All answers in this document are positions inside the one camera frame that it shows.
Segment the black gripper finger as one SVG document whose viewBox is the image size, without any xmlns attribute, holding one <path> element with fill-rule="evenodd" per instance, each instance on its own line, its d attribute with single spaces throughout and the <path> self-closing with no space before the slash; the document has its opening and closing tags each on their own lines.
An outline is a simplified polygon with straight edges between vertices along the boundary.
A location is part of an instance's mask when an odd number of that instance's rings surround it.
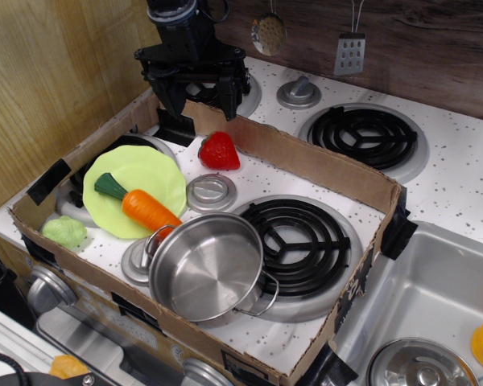
<svg viewBox="0 0 483 386">
<path fill-rule="evenodd" d="M 152 90 L 173 117 L 180 117 L 186 104 L 186 92 L 183 85 L 176 83 L 171 77 L 147 77 Z"/>
<path fill-rule="evenodd" d="M 217 92 L 220 107 L 227 121 L 233 120 L 237 116 L 242 94 L 242 82 L 236 77 L 232 69 L 222 69 L 217 82 Z"/>
</svg>

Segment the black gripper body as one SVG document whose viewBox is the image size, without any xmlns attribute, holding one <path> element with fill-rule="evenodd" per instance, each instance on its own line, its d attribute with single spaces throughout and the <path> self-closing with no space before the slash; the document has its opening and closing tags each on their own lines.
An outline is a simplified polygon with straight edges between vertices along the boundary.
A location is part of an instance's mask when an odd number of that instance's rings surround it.
<svg viewBox="0 0 483 386">
<path fill-rule="evenodd" d="M 222 69 L 232 69 L 239 75 L 242 70 L 248 70 L 244 63 L 245 51 L 216 37 L 215 21 L 209 14 L 153 14 L 151 21 L 162 42 L 134 53 L 147 82 L 149 74 L 171 77 L 185 88 L 195 80 L 218 79 Z"/>
</svg>

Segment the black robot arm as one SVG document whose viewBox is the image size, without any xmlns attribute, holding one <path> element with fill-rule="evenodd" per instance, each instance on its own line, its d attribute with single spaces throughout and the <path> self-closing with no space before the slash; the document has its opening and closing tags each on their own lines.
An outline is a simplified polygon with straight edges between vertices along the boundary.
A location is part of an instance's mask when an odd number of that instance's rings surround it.
<svg viewBox="0 0 483 386">
<path fill-rule="evenodd" d="M 147 16 L 161 43 L 139 48 L 134 58 L 142 65 L 144 80 L 173 117 L 183 112 L 191 83 L 216 85 L 220 109 L 228 121 L 237 116 L 242 96 L 250 91 L 246 52 L 216 37 L 215 25 L 229 16 L 227 1 L 224 8 L 223 16 L 214 19 L 206 1 L 147 3 Z"/>
</svg>

